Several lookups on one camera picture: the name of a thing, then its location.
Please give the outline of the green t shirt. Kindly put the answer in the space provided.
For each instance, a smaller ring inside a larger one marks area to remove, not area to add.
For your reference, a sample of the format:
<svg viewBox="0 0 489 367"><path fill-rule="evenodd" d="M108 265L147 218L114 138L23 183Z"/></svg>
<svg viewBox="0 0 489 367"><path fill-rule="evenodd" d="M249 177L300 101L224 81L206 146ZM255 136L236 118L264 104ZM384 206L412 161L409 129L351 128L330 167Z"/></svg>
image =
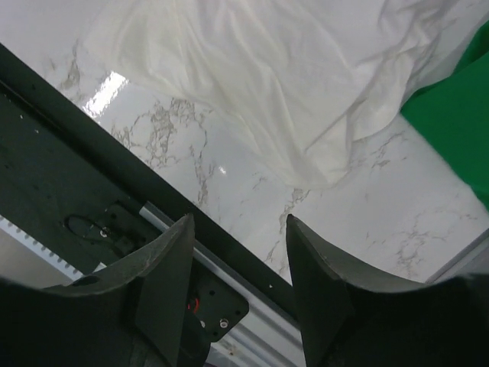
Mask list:
<svg viewBox="0 0 489 367"><path fill-rule="evenodd" d="M488 207L488 23L452 74L418 89L400 112Z"/></svg>

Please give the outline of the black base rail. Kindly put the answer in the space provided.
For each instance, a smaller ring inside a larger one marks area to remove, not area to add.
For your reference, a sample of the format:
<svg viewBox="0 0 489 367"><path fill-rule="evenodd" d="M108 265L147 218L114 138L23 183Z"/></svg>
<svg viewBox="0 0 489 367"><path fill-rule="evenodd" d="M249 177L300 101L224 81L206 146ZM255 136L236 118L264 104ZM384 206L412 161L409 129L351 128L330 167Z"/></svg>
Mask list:
<svg viewBox="0 0 489 367"><path fill-rule="evenodd" d="M298 349L291 286L10 50L1 50L2 216L83 274L154 239L185 214L195 262L246 297L221 318Z"/></svg>

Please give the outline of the white printed t shirt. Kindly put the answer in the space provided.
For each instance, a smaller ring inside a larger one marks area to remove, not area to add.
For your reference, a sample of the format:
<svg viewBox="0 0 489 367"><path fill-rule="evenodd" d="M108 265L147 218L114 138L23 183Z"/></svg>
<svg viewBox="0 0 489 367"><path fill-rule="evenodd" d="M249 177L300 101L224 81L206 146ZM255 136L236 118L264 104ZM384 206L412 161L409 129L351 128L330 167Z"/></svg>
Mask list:
<svg viewBox="0 0 489 367"><path fill-rule="evenodd" d="M330 187L474 28L477 1L110 1L84 44L219 113L285 184Z"/></svg>

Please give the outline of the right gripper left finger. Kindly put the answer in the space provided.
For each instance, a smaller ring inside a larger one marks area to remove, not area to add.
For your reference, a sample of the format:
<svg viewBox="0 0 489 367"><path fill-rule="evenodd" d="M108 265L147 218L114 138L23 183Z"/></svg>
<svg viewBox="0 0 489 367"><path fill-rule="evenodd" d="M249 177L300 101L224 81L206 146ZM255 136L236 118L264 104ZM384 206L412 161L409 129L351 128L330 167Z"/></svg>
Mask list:
<svg viewBox="0 0 489 367"><path fill-rule="evenodd" d="M3 366L174 366L193 261L194 220L67 286L1 281Z"/></svg>

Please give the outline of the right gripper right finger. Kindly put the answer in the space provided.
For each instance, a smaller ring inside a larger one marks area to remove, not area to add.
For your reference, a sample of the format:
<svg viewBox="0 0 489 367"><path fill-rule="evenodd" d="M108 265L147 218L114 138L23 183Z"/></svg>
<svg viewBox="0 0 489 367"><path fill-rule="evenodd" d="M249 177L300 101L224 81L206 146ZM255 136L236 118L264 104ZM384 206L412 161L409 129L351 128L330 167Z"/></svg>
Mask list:
<svg viewBox="0 0 489 367"><path fill-rule="evenodd" d="M287 256L309 366L486 366L488 276L422 284L375 268L288 216Z"/></svg>

